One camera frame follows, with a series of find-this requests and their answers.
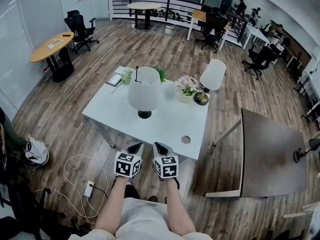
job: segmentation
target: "round wooden table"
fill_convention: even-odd
[[[54,54],[56,52],[59,52],[62,48],[69,44],[73,40],[74,36],[75,34],[73,32],[62,32],[49,38],[33,52],[30,58],[30,62],[36,63],[46,60],[52,71],[52,80],[56,83],[62,82],[74,72],[74,66],[71,63],[68,50],[63,53],[64,60],[67,62],[67,64],[65,64],[63,67],[58,66]],[[61,40],[61,43],[53,46],[52,48],[49,48],[48,45],[54,40],[58,40],[58,43]]]
[[[139,30],[147,30],[150,26],[150,10],[161,8],[161,3],[158,2],[133,2],[127,5],[130,9],[135,10],[135,25]],[[138,24],[138,11],[145,10],[145,21],[143,24]]]

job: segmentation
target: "round white table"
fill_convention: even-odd
[[[147,30],[150,26],[150,10],[161,8],[161,3],[157,2],[133,2],[127,5],[130,9],[135,10],[135,25],[139,30]],[[144,25],[138,24],[138,11],[145,10]]]

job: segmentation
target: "shoe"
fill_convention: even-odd
[[[154,202],[154,203],[158,203],[158,197],[156,197],[155,195],[149,197],[147,199],[147,201],[150,201],[150,202]]]

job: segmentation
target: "black and white cube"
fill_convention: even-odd
[[[179,175],[178,156],[158,156],[154,160],[154,169],[162,179],[175,178]]]
[[[117,152],[114,160],[116,175],[132,178],[140,171],[141,156]]]

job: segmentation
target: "human arm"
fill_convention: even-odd
[[[122,216],[125,189],[128,180],[129,178],[122,176],[119,176],[116,179],[111,194],[96,220],[96,229],[105,230],[110,234],[115,235]]]
[[[2,153],[6,154],[5,129],[1,123],[0,123],[0,135],[1,135],[1,141],[2,141]]]
[[[181,237],[189,233],[195,233],[195,225],[182,203],[177,183],[173,178],[169,178],[165,180],[165,184],[170,230]]]

